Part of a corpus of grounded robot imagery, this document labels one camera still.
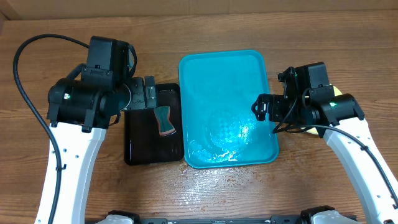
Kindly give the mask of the green plate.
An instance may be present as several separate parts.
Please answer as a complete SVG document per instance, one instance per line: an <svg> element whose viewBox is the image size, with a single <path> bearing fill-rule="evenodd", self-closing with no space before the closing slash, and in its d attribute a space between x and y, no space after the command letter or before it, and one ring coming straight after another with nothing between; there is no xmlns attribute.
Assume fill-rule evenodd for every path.
<svg viewBox="0 0 398 224"><path fill-rule="evenodd" d="M333 90L334 90L335 96L342 95L342 92L336 86L333 87ZM311 128L311 129L307 130L306 133L309 133L312 135L318 135L316 128Z"/></svg>

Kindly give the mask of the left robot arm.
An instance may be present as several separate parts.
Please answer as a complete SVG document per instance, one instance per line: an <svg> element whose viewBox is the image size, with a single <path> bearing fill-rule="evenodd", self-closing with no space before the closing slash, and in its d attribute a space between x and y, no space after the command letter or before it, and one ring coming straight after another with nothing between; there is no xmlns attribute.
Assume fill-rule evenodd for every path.
<svg viewBox="0 0 398 224"><path fill-rule="evenodd" d="M133 45L92 37L86 63L48 93L55 138L36 223L84 223L91 176L112 117L157 106L154 77L136 78Z"/></svg>

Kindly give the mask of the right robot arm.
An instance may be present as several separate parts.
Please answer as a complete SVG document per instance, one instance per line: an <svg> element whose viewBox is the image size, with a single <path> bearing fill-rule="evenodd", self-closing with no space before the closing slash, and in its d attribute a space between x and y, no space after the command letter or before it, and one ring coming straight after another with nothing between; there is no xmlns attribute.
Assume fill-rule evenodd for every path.
<svg viewBox="0 0 398 224"><path fill-rule="evenodd" d="M371 136L364 111L350 94L336 95L323 62L278 74L283 95L260 94L251 110L276 122L273 133L315 128L343 165L368 223L397 223L397 179Z"/></svg>

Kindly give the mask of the green and orange sponge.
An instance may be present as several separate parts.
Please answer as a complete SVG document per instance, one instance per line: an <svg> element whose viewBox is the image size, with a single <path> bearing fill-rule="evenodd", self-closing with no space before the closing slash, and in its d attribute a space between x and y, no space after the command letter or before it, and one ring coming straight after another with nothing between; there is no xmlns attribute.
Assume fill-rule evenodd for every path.
<svg viewBox="0 0 398 224"><path fill-rule="evenodd" d="M170 122L170 107L160 106L154 109L155 118L158 123L159 135L167 136L176 132L173 124Z"/></svg>

